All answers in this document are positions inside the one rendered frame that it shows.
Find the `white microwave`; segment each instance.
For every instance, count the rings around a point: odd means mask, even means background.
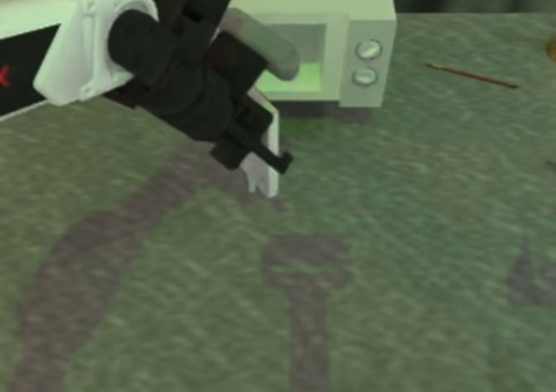
[[[394,0],[232,0],[289,40],[301,55],[297,77],[265,72],[257,88],[274,101],[337,101],[380,107],[394,47]]]

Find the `red logo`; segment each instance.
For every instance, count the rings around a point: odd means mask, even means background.
[[[8,82],[8,71],[10,70],[9,66],[3,66],[0,69],[0,86],[3,86],[4,88],[8,88],[10,86],[10,83]]]

